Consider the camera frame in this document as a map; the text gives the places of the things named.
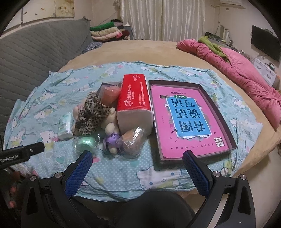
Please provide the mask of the person's left hand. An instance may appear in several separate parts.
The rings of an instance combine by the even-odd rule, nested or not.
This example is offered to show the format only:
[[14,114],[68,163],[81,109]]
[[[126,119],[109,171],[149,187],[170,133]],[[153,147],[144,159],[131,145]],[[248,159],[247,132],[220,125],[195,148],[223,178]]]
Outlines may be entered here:
[[1,170],[1,210],[22,211],[27,177],[20,172]]

